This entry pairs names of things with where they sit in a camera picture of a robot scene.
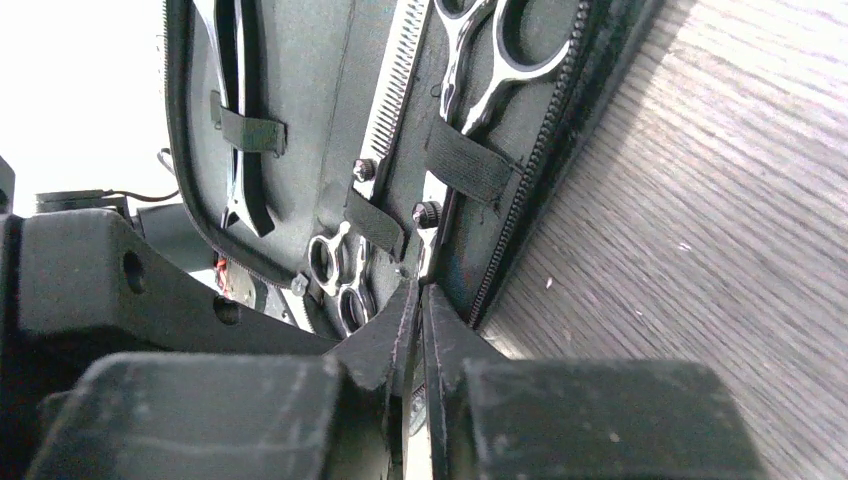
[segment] tool case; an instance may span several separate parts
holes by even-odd
[[[242,0],[245,52],[257,80],[248,85],[250,108],[239,116],[221,108],[209,37],[193,3],[165,2],[167,120],[186,208],[219,254],[271,285],[290,288],[298,275],[313,280],[307,244],[316,234],[335,234],[355,207],[351,168],[360,153],[399,3]],[[558,66],[546,80],[507,92],[490,126],[470,139],[440,119],[448,47],[445,29],[430,13],[390,167],[384,171],[385,186],[369,202],[374,211],[360,219],[365,225],[354,225],[370,229],[372,237],[382,235],[373,239],[367,271],[378,311],[393,294],[407,295],[396,292],[398,288],[417,289],[421,240],[411,212],[421,200],[425,170],[440,169],[440,179],[461,195],[433,280],[463,320],[481,326],[520,258],[528,232],[598,123],[659,5],[660,0],[510,2],[504,42],[513,57],[538,63],[568,39],[572,52],[568,65]],[[223,25],[227,16],[223,8]],[[460,79],[460,118],[492,75],[491,38],[488,19],[472,38]],[[225,66],[233,57],[230,50],[222,47]],[[245,166],[245,191],[267,206],[272,224],[262,237],[243,222],[221,224],[234,147],[254,153],[246,160],[253,163]],[[313,281],[304,295],[317,306],[311,318],[316,333],[340,335],[334,300]]]

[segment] black elastic loop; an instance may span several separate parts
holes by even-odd
[[[249,153],[286,151],[286,125],[263,118],[249,118],[221,107],[221,96],[213,91],[211,117],[220,126],[224,139],[233,147]]]
[[[505,158],[441,118],[433,122],[427,141],[427,170],[445,185],[486,205],[498,202],[513,173]]]
[[[391,255],[396,262],[403,259],[406,244],[403,228],[353,188],[347,194],[345,220],[350,222],[356,233]]]

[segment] wooden table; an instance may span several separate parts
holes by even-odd
[[[667,1],[484,335],[704,362],[774,479],[848,478],[848,6]]]

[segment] black cable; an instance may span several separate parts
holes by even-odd
[[[176,192],[173,192],[173,193],[169,193],[168,195],[165,195],[164,197],[148,197],[147,195],[141,195],[141,194],[138,194],[138,193],[127,192],[125,190],[106,190],[105,192],[103,192],[104,197],[108,197],[109,195],[123,195],[125,197],[134,198],[134,199],[136,199],[140,202],[147,202],[147,203],[164,202],[165,200],[170,200],[170,199],[176,197],[179,194],[180,194],[179,190],[177,190]]]
[[[161,150],[159,150],[159,152],[156,154],[156,159],[159,160],[159,163],[161,163],[162,166],[165,167],[166,170],[171,172],[171,175],[176,176],[176,173],[174,173],[174,162],[173,162],[173,160],[171,160],[171,162],[168,162],[167,160],[165,160],[165,155],[167,155],[169,157],[171,156],[171,149],[170,148],[165,147],[165,148],[162,148]]]

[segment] serrated blade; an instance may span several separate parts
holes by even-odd
[[[427,25],[432,0],[398,0],[380,76],[365,126],[359,158],[374,162],[375,175],[371,180],[354,181],[353,188],[370,200],[385,179],[389,156],[392,153],[412,73],[418,60],[421,36]]]

